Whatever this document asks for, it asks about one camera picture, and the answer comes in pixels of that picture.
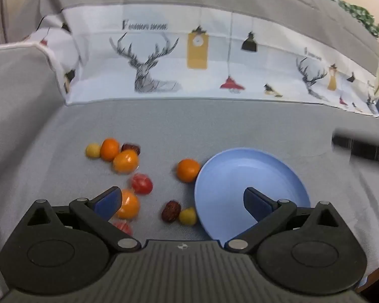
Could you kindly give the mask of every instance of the red date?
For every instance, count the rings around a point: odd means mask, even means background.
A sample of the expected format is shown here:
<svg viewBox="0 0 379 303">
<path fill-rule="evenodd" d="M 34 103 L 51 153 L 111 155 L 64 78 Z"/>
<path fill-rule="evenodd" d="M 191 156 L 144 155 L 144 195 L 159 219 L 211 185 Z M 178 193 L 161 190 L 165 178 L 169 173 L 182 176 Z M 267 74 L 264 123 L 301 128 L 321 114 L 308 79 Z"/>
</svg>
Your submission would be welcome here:
<svg viewBox="0 0 379 303">
<path fill-rule="evenodd" d="M 162 220 L 168 223 L 174 222 L 180 215 L 180 212 L 181 205 L 177 201 L 171 200 L 162 211 Z"/>
<path fill-rule="evenodd" d="M 121 148 L 121 151 L 124 151 L 124 150 L 133 150 L 134 152 L 136 152 L 136 154 L 139 156 L 140 155 L 140 146 L 137 145 L 137 144 L 134 144 L 134 143 L 124 143 L 122 145 L 122 148 Z"/>
</svg>

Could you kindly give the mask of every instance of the bird illustration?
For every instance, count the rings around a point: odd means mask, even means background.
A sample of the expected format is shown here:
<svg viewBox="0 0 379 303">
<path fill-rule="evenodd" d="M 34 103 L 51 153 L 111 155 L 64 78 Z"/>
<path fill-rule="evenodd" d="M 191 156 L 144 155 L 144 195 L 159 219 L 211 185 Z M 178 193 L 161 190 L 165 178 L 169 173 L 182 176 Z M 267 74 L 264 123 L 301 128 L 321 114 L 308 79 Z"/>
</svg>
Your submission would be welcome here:
<svg viewBox="0 0 379 303">
<path fill-rule="evenodd" d="M 282 95 L 275 91 L 268 83 L 264 85 L 264 93 L 277 98 L 282 97 Z"/>
<path fill-rule="evenodd" d="M 362 110 L 360 110 L 356 105 L 355 105 L 355 103 L 354 102 L 352 102 L 352 105 L 355 107 L 355 109 L 357 110 L 357 111 L 359 111 L 359 112 L 361 112 L 362 113 Z"/>
<path fill-rule="evenodd" d="M 371 97 L 371 95 L 368 93 L 368 100 L 367 100 L 367 106 L 369 107 L 369 110 L 372 112 L 372 114 L 377 114 L 377 109 L 375 105 L 376 98 Z"/>
<path fill-rule="evenodd" d="M 340 96 L 340 104 L 342 104 L 344 106 L 348 106 L 348 104 L 342 99 L 341 96 Z"/>
</svg>

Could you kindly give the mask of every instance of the cherry tomato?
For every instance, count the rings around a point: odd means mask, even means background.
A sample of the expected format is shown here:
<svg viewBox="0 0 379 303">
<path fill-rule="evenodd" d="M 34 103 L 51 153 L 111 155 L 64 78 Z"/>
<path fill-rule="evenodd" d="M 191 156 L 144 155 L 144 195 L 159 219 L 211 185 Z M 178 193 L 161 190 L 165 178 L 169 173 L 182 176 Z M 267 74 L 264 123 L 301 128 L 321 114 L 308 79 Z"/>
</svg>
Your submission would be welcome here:
<svg viewBox="0 0 379 303">
<path fill-rule="evenodd" d="M 116 212 L 117 216 L 122 219 L 132 219 L 135 218 L 140 210 L 140 202 L 138 197 L 134 194 L 132 190 L 123 189 L 122 190 L 122 205 L 121 208 Z"/>
<path fill-rule="evenodd" d="M 129 223 L 127 223 L 125 220 L 116 220 L 112 222 L 114 226 L 116 226 L 119 230 L 123 231 L 124 233 L 133 236 L 132 228 L 129 226 Z"/>
<path fill-rule="evenodd" d="M 146 175 L 142 173 L 136 173 L 130 180 L 130 185 L 135 193 L 139 193 L 142 195 L 148 195 L 153 190 L 152 180 Z"/>
</svg>

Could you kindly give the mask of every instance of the yellow cherry tomato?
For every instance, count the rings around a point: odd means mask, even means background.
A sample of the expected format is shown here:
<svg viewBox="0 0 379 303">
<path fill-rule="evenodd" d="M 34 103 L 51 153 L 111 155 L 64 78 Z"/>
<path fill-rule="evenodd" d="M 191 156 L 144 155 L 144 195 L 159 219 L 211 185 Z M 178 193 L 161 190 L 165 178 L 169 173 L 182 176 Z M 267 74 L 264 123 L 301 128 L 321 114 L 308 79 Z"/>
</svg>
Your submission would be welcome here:
<svg viewBox="0 0 379 303">
<path fill-rule="evenodd" d="M 183 225 L 193 226 L 198 220 L 195 208 L 190 207 L 182 210 L 178 216 L 178 219 Z"/>
<path fill-rule="evenodd" d="M 133 193 L 132 190 L 123 189 L 122 190 L 122 205 L 121 208 L 116 212 L 119 218 L 131 219 L 139 214 L 140 202 L 138 197 Z"/>
<path fill-rule="evenodd" d="M 101 146 L 98 143 L 91 143 L 86 147 L 86 156 L 89 158 L 100 157 Z"/>
</svg>

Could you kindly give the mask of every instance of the pendant lamp illustration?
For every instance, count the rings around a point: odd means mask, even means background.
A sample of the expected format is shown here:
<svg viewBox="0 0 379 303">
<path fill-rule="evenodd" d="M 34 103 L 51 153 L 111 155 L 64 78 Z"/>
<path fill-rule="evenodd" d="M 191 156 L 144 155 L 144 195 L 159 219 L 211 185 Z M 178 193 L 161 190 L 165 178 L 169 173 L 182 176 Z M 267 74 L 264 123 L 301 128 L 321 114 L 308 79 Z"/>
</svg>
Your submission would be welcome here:
<svg viewBox="0 0 379 303">
<path fill-rule="evenodd" d="M 243 42 L 241 46 L 241 50 L 257 52 L 257 43 L 254 41 L 253 27 L 254 27 L 254 18 L 252 17 L 251 18 L 251 31 L 249 32 L 248 37 Z"/>
<path fill-rule="evenodd" d="M 245 90 L 246 88 L 233 80 L 233 78 L 230 76 L 230 52 L 231 52 L 231 34 L 233 31 L 233 13 L 231 13 L 231 19 L 230 19 L 230 38 L 229 38 L 229 48 L 227 50 L 227 79 L 225 83 L 223 83 L 220 88 L 221 89 L 227 89 L 231 93 L 240 93 L 240 91 Z"/>
<path fill-rule="evenodd" d="M 337 89 L 337 82 L 336 82 L 337 66 L 335 64 L 332 64 L 328 68 L 328 72 L 330 74 L 330 82 L 328 83 L 327 90 L 335 91 Z"/>
<path fill-rule="evenodd" d="M 270 96 L 275 96 L 277 98 L 282 97 L 281 94 L 279 94 L 277 91 L 275 91 L 272 86 L 270 86 L 268 83 L 264 85 L 264 93 L 268 94 Z"/>
<path fill-rule="evenodd" d="M 349 82 L 353 82 L 355 80 L 355 76 L 354 76 L 354 72 L 352 72 L 352 75 L 351 75 L 351 77 L 350 78 L 347 78 L 347 81 L 349 81 Z"/>
<path fill-rule="evenodd" d="M 70 33 L 70 28 L 65 22 L 62 24 L 62 29 Z"/>
<path fill-rule="evenodd" d="M 50 30 L 51 28 L 49 27 L 48 28 L 48 31 L 47 31 L 47 33 L 46 33 L 46 35 L 43 37 L 43 39 L 39 42 L 39 43 L 41 43 L 42 45 L 45 45 L 45 46 L 47 46 L 48 45 L 48 41 L 47 40 L 45 40 L 45 37 L 47 37 L 48 36 L 48 34 L 49 34 L 49 30 Z"/>
<path fill-rule="evenodd" d="M 226 82 L 220 88 L 228 89 L 231 93 L 240 93 L 241 90 L 245 90 L 243 86 L 237 84 L 230 76 L 227 77 Z"/>
<path fill-rule="evenodd" d="M 198 24 L 201 23 L 202 8 L 199 7 Z M 199 25 L 187 39 L 187 67 L 189 69 L 208 68 L 209 35 Z"/>
</svg>

